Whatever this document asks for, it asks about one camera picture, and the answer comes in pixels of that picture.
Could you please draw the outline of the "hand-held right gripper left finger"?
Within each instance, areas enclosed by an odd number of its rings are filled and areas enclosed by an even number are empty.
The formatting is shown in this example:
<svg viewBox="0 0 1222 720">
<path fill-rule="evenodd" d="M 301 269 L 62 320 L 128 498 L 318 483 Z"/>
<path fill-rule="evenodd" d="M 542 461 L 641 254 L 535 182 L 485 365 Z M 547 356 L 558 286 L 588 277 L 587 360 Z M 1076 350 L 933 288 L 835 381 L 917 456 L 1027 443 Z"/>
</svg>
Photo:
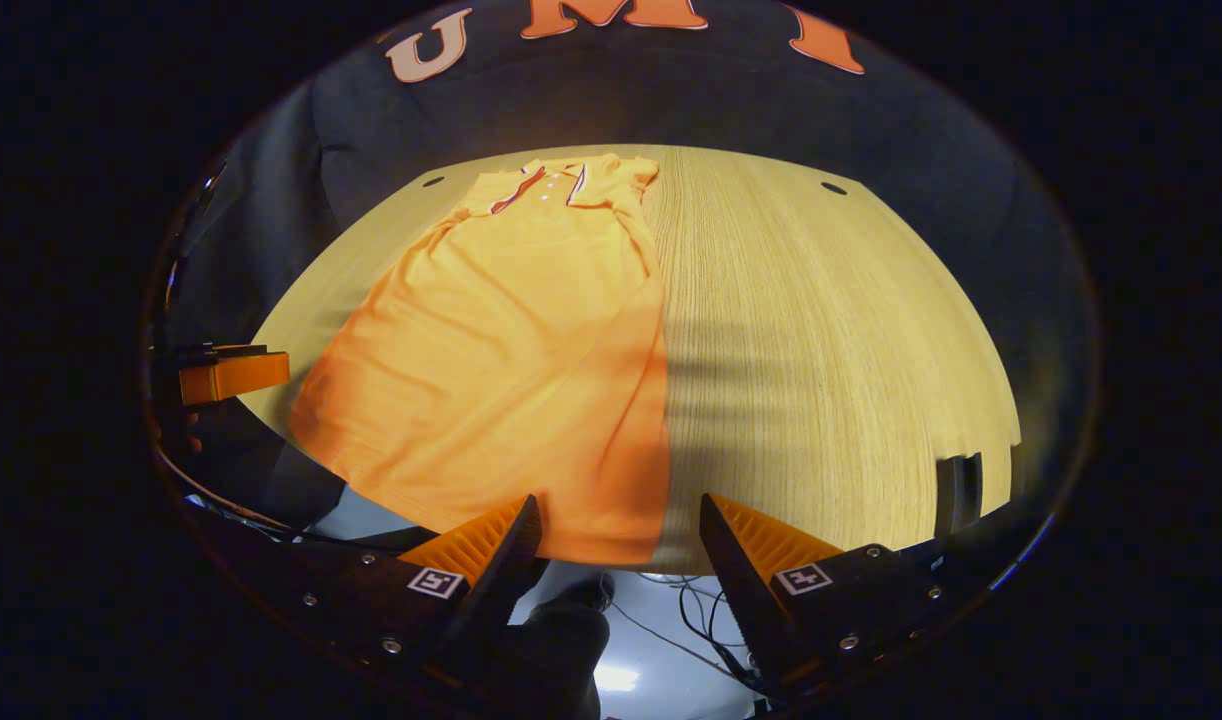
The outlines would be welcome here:
<svg viewBox="0 0 1222 720">
<path fill-rule="evenodd" d="M 404 546 L 271 543 L 265 594 L 295 630 L 373 678 L 466 691 L 495 660 L 541 538 L 528 495 Z"/>
</svg>

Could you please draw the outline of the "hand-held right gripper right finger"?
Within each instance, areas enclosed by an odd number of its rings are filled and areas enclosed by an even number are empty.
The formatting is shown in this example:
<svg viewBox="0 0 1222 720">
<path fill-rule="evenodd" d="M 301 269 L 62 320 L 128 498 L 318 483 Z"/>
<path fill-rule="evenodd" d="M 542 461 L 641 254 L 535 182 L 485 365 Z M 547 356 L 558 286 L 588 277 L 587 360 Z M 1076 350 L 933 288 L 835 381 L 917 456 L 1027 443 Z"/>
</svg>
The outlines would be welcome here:
<svg viewBox="0 0 1222 720">
<path fill-rule="evenodd" d="M 774 700 L 808 700 L 908 659 L 949 619 L 948 542 L 841 550 L 744 502 L 701 498 L 701 544 Z"/>
</svg>

